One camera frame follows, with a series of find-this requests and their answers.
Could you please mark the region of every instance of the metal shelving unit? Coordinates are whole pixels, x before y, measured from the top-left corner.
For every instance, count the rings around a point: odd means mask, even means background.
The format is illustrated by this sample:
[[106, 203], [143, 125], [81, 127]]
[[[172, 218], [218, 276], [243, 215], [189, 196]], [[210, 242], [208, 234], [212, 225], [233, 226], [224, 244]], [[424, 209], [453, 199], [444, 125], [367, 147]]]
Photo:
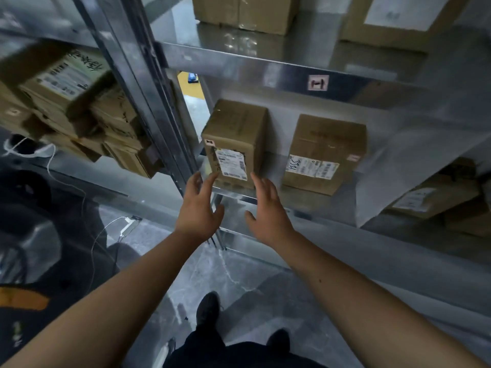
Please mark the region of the metal shelving unit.
[[[0, 29], [101, 49], [181, 193], [192, 173], [209, 167], [196, 156], [196, 134], [167, 68], [491, 130], [491, 43], [472, 28], [453, 27], [426, 56], [339, 42], [339, 14], [301, 12], [281, 37], [198, 23], [191, 0], [44, 0], [42, 12], [29, 0], [0, 1]], [[329, 75], [327, 92], [307, 90], [312, 74]], [[285, 164], [286, 156], [266, 154], [261, 174], [279, 188], [300, 232], [420, 312], [491, 335], [491, 275], [475, 263], [486, 261], [483, 239], [386, 214], [356, 228], [357, 175], [329, 197], [281, 186]], [[255, 191], [217, 182], [214, 192], [213, 204], [227, 208], [214, 241], [283, 266], [243, 223]]]

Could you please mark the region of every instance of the marble-patterned floor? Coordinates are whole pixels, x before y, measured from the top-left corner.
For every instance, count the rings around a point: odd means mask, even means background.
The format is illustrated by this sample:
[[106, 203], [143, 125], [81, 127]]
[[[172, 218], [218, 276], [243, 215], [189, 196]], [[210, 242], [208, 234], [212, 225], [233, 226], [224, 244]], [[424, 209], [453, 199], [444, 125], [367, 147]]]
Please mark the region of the marble-patterned floor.
[[[65, 221], [80, 214], [80, 205], [64, 212]], [[90, 206], [85, 214], [87, 226], [95, 236], [109, 222], [127, 213], [107, 206]], [[117, 243], [124, 220], [111, 224], [101, 236], [107, 253], [117, 258], [119, 268], [138, 260], [162, 241], [170, 231], [143, 220], [121, 243]], [[78, 237], [69, 241], [88, 253], [93, 239]], [[95, 281], [101, 284], [114, 271], [107, 253], [95, 248]], [[83, 278], [92, 273], [90, 257], [77, 256], [76, 271]], [[218, 331], [226, 344], [242, 341], [266, 343], [269, 335], [286, 328], [293, 353], [330, 368], [362, 367], [346, 342], [320, 309], [312, 294], [293, 272], [246, 257], [231, 250], [220, 251], [202, 244], [183, 266], [162, 302], [130, 349], [125, 368], [152, 368], [163, 346], [175, 338], [181, 346], [196, 326], [196, 309], [209, 291], [218, 292], [222, 312]], [[468, 348], [491, 363], [491, 342], [462, 330], [439, 324], [438, 327], [461, 340]]]

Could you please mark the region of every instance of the shipping label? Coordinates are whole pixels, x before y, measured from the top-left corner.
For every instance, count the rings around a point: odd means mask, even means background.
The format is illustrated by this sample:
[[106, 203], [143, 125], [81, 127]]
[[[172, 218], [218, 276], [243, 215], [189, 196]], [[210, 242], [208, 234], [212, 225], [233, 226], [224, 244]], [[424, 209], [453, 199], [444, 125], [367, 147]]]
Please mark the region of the shipping label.
[[448, 0], [373, 0], [365, 24], [427, 31]]
[[242, 153], [231, 149], [217, 148], [215, 154], [224, 176], [247, 180], [246, 163]]
[[431, 195], [435, 190], [436, 188], [424, 187], [410, 191], [397, 200], [392, 207], [408, 209], [418, 213], [426, 213], [430, 207], [428, 204], [424, 204], [425, 198]]
[[62, 97], [72, 100], [87, 90], [109, 65], [96, 52], [74, 49], [61, 63], [37, 76], [37, 82]]
[[338, 167], [338, 163], [290, 155], [285, 170], [308, 177], [332, 179]]

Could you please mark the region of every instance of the shoe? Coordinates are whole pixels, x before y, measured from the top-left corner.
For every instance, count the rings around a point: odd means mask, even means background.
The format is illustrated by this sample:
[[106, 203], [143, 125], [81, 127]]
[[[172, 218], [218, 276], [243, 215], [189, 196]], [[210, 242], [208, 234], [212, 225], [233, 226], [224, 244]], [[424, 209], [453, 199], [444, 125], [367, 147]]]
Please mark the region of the shoe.
[[214, 327], [220, 314], [220, 300], [216, 292], [210, 292], [203, 297], [196, 311], [196, 326], [207, 325]]
[[269, 346], [274, 352], [279, 354], [288, 354], [290, 352], [290, 336], [286, 329], [278, 329], [267, 340], [266, 346]]

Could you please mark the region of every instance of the leg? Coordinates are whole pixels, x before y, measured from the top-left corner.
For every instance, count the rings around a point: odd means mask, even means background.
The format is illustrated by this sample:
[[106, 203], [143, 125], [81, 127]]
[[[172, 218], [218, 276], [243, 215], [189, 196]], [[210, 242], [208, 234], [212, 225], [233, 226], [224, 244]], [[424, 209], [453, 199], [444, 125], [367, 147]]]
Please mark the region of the leg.
[[216, 293], [208, 293], [196, 312], [196, 330], [187, 336], [186, 342], [168, 359], [163, 368], [186, 367], [215, 359], [225, 350], [224, 341], [215, 328], [220, 312]]

